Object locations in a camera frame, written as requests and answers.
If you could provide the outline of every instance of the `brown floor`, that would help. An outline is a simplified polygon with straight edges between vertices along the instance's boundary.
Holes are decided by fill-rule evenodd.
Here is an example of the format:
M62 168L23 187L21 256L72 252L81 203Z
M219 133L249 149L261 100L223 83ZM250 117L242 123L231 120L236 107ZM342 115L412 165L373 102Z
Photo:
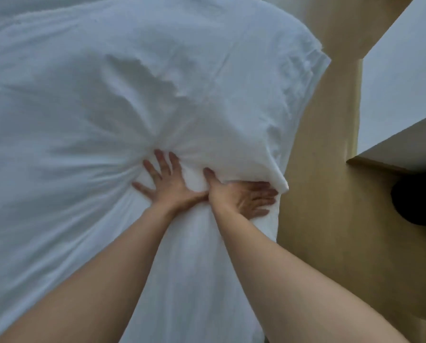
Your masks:
M425 334L419 318L426 319L426 227L407 223L393 210L389 191L397 175L345 163L354 135L357 60L410 1L310 4L306 23L333 61L296 137L278 242L416 343Z

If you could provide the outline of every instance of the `hand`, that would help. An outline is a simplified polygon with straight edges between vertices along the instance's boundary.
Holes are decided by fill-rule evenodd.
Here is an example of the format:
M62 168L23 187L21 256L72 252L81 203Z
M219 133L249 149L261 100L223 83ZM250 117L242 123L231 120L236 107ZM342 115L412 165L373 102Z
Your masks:
M153 164L148 160L143 161L143 166L153 178L156 189L152 190L139 182L132 183L132 186L148 197L153 205L158 205L162 209L166 209L167 213L174 218L181 212L187 211L202 201L208 200L208 191L195 192L186 187L181 172L180 160L170 152L169 159L173 170L170 170L169 165L165 161L162 150L154 151L156 159L159 162L161 173L157 172Z
M263 217L269 213L263 206L276 202L278 191L267 182L232 182L222 184L209 168L203 170L210 185L209 201L214 212L221 209L232 210L246 219Z

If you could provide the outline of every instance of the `person's right hand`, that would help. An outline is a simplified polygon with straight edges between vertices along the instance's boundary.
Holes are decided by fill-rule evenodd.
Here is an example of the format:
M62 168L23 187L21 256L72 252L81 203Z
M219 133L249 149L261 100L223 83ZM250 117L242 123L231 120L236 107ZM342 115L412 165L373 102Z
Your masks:
M203 170L205 179L210 185L208 200L214 212L232 210L246 219L263 217L269 213L263 206L276 202L278 191L268 182L231 182L222 184L210 168Z

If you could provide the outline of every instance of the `black round object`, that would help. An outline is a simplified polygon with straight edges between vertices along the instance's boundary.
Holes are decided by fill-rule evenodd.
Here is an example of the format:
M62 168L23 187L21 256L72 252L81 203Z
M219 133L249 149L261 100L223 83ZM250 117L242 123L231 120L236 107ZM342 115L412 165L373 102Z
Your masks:
M391 190L392 203L410 223L426 225L426 173L406 176Z

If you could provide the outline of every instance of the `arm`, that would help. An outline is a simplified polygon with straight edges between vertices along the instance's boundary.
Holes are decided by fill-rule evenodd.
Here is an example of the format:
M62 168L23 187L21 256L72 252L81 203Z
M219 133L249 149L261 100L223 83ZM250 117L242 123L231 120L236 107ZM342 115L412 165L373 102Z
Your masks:
M122 235L22 315L0 343L118 342L143 291L159 244L172 219L207 192L185 186L178 158L170 153L173 172L160 150L159 174L149 161L155 190L133 186L153 204Z
M270 203L268 189L243 182L225 185L208 169L205 177L233 267L271 343L408 343L369 305L268 239L248 220L256 211L263 214L259 206Z

